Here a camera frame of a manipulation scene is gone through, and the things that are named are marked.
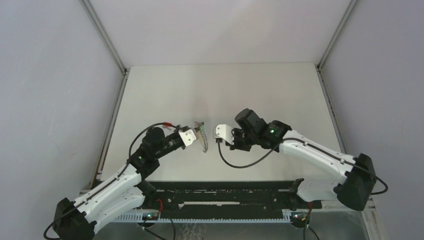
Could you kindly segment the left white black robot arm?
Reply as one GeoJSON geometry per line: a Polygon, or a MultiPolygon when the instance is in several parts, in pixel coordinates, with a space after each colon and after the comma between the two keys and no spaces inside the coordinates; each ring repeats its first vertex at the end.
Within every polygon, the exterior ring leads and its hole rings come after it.
{"type": "Polygon", "coordinates": [[[146,179],[159,166],[165,155],[185,149],[197,139],[194,128],[175,126],[165,135],[162,127],[168,122],[155,123],[138,134],[142,137],[137,150],[130,144],[128,159],[110,178],[74,200],[62,199],[56,206],[53,222],[47,227],[59,240],[91,240],[108,223],[127,211],[156,203],[157,190],[146,179]]]}

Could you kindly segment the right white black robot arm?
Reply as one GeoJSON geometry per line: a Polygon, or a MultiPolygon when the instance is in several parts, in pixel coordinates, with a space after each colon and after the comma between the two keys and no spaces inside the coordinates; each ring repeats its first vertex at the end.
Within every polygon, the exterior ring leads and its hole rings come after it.
{"type": "Polygon", "coordinates": [[[304,160],[326,172],[329,180],[301,179],[289,194],[289,203],[302,208],[308,202],[338,200],[344,206],[363,211],[373,194],[377,176],[372,159],[366,154],[352,156],[331,150],[292,129],[279,120],[266,122],[249,108],[235,119],[238,128],[217,126],[215,138],[223,139],[231,150],[250,151],[252,146],[304,160]]]}

